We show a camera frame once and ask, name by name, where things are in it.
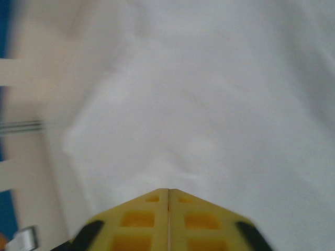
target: white fabric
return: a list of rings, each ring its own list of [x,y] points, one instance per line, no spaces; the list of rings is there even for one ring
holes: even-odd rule
[[[250,217],[278,250],[334,251],[335,2],[119,13],[123,44],[64,139],[92,214],[179,188]]]

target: metal rod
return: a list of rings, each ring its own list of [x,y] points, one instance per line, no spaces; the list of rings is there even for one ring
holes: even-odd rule
[[[40,120],[0,123],[0,135],[19,133],[19,132],[39,131],[41,129],[42,129],[42,121]]]

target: yellow plastic object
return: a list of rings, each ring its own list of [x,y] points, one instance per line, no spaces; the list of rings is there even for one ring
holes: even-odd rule
[[[157,189],[89,220],[69,251],[271,251],[253,223],[177,189]]]
[[[157,189],[100,213],[88,223],[105,224],[91,251],[167,251],[168,189]]]
[[[171,251],[250,251],[236,222],[250,220],[177,189],[169,191]]]

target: white sheet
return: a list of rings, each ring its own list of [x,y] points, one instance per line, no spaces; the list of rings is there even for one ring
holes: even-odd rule
[[[335,2],[119,6],[122,46],[64,139],[91,213],[179,188],[278,250],[335,250]]]

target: square recess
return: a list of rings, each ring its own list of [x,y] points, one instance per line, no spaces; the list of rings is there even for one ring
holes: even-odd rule
[[[111,251],[150,251],[151,242],[146,235],[115,235]]]
[[[159,196],[158,195],[151,196],[150,198],[146,199],[146,202],[159,202]]]
[[[228,251],[227,245],[220,239],[197,239],[187,240],[188,251]]]
[[[120,226],[127,227],[153,227],[155,214],[150,211],[130,211],[124,214]]]
[[[185,197],[179,196],[178,197],[178,202],[180,203],[192,203],[193,200],[186,199]]]
[[[187,229],[220,229],[219,220],[212,213],[189,212],[184,221]]]

